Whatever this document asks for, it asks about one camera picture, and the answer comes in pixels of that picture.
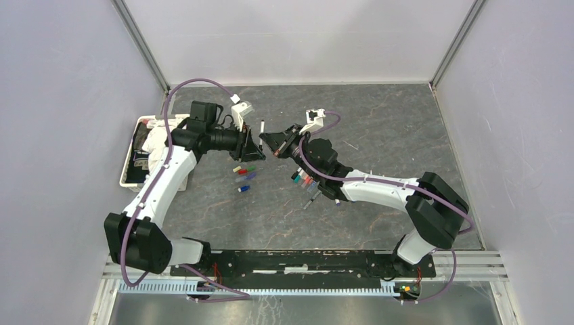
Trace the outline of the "red cap pink marker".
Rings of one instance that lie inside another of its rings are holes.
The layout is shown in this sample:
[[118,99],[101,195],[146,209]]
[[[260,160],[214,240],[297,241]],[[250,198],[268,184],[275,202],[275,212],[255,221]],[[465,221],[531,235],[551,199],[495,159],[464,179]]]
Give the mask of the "red cap pink marker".
[[313,178],[312,178],[312,176],[310,176],[308,174],[304,174],[301,177],[301,187],[302,188],[306,188],[312,182],[313,182]]

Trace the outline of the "white plastic basket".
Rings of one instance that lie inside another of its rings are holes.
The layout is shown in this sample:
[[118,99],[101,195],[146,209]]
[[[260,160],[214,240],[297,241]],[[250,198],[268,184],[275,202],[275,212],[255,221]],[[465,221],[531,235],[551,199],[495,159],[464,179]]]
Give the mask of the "white plastic basket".
[[159,115],[141,116],[137,119],[129,141],[119,186],[139,192],[156,167],[167,139],[164,119]]

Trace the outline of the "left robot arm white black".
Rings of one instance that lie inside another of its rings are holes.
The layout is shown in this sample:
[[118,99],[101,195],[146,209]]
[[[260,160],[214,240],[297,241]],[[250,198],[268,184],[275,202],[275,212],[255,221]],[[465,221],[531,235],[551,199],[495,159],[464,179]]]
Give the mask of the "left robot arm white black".
[[213,258],[207,242],[195,239],[170,240],[162,231],[166,213],[180,185],[209,151],[225,151],[238,162],[265,160],[252,138],[244,117],[252,111],[250,102],[231,107],[231,125],[219,126],[222,106],[194,101],[189,115],[174,128],[166,148],[136,198],[122,213],[110,213],[104,230],[111,260],[153,274],[185,263],[197,276],[209,273]]

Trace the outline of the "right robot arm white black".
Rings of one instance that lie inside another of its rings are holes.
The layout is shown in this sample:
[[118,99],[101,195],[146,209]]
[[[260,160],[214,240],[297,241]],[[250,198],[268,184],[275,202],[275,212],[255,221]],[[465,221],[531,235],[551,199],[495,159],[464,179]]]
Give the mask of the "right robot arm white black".
[[406,213],[414,230],[406,234],[391,257],[391,268],[408,276],[429,253],[450,250],[456,237],[472,225],[469,206],[436,173],[393,178],[366,173],[338,161],[338,153],[319,132],[294,124],[285,131],[261,133],[260,140],[276,158],[291,158],[318,190],[336,202],[369,202]]

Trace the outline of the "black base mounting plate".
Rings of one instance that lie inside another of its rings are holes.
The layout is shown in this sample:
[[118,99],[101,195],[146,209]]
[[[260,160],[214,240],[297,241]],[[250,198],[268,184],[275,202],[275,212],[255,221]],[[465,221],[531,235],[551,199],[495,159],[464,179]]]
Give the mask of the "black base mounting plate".
[[390,251],[222,250],[194,265],[234,289],[362,289],[386,280],[434,278],[433,258],[410,266]]

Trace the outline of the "black cap white marker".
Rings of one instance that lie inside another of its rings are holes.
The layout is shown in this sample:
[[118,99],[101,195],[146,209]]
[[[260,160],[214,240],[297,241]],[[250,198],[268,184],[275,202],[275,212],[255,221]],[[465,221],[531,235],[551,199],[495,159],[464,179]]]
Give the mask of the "black cap white marker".
[[259,128],[259,149],[262,150],[263,149],[263,135],[265,132],[265,120],[261,120],[260,122],[260,128]]

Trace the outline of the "black gel pen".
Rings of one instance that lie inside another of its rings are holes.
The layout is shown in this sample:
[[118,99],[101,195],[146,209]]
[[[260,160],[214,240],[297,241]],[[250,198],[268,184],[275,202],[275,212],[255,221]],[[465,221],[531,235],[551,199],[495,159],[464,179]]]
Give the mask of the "black gel pen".
[[322,193],[318,190],[303,206],[304,210],[307,210],[309,206],[321,195]]

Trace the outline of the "white crumpled cloth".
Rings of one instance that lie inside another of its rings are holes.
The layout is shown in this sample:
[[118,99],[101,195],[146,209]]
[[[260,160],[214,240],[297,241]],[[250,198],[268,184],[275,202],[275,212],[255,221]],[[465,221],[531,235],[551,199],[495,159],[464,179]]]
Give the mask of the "white crumpled cloth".
[[161,154],[166,147],[167,135],[165,124],[155,125],[149,130],[141,149],[148,154]]

